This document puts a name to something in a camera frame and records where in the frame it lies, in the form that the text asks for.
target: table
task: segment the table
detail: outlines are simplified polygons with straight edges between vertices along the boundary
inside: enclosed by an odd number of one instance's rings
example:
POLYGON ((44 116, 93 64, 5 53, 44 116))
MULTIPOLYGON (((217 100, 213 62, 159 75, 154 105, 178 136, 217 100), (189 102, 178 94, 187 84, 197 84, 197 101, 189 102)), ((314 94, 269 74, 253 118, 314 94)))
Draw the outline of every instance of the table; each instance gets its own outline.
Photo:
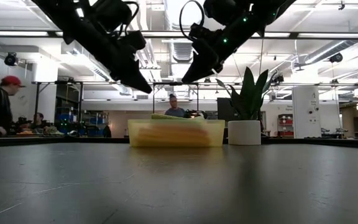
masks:
POLYGON ((358 223, 358 149, 0 147, 0 223, 358 223))

